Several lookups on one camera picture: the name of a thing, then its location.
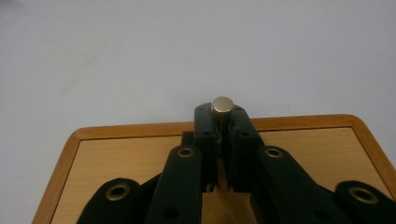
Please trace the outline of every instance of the black plastic part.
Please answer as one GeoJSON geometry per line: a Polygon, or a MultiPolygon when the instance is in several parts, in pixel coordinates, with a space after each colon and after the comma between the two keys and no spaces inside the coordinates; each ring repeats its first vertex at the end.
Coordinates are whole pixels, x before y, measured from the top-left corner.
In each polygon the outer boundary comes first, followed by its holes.
{"type": "Polygon", "coordinates": [[[341,182],[334,198],[355,223],[396,223],[396,203],[370,185],[359,181],[341,182]]]}
{"type": "Polygon", "coordinates": [[[193,145],[194,144],[194,132],[183,132],[181,134],[181,145],[193,145]]]}
{"type": "Polygon", "coordinates": [[[255,185],[250,194],[250,206],[258,224],[280,223],[280,215],[262,185],[255,185]]]}
{"type": "Polygon", "coordinates": [[[280,215],[279,223],[351,223],[286,150],[261,147],[257,155],[257,173],[280,215]]]}
{"type": "Polygon", "coordinates": [[[202,151],[202,190],[212,191],[219,182],[219,130],[212,113],[212,104],[199,105],[194,110],[193,144],[202,151]]]}
{"type": "Polygon", "coordinates": [[[152,177],[139,188],[139,207],[136,213],[136,223],[144,223],[146,214],[151,204],[152,196],[160,181],[161,174],[152,177]]]}
{"type": "Polygon", "coordinates": [[[254,161],[264,142],[244,108],[236,105],[224,143],[224,166],[228,187],[235,192],[251,192],[256,183],[254,161]]]}
{"type": "MultiPolygon", "coordinates": [[[[114,188],[114,194],[125,189],[114,188]]],[[[130,179],[117,178],[106,182],[99,190],[95,192],[92,198],[86,204],[82,214],[79,217],[78,224],[124,224],[138,222],[138,195],[139,184],[130,179]],[[116,201],[110,201],[107,192],[119,185],[125,184],[129,187],[129,193],[116,201]]]]}
{"type": "Polygon", "coordinates": [[[145,223],[201,222],[201,161],[201,151],[195,146],[171,150],[145,223]]]}

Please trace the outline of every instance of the white background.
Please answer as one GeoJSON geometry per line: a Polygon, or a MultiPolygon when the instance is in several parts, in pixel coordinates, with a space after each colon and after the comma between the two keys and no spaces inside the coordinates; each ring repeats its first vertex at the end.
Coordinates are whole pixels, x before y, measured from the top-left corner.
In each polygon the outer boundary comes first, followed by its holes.
{"type": "Polygon", "coordinates": [[[396,1],[0,0],[0,223],[29,223],[70,133],[353,114],[396,163],[396,1]]]}

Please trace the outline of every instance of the wooden tray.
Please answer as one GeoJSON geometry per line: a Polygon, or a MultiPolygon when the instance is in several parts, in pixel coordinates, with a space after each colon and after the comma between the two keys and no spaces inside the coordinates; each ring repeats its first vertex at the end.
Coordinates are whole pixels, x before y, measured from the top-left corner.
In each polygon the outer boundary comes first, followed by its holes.
{"type": "MultiPolygon", "coordinates": [[[[323,187],[368,183],[396,198],[396,172],[365,124],[350,115],[253,119],[266,145],[285,148],[323,187]]],[[[193,122],[93,127],[67,140],[33,223],[76,223],[108,180],[144,183],[160,173],[169,150],[193,122]]],[[[248,194],[217,190],[203,196],[202,223],[256,223],[248,194]]]]}

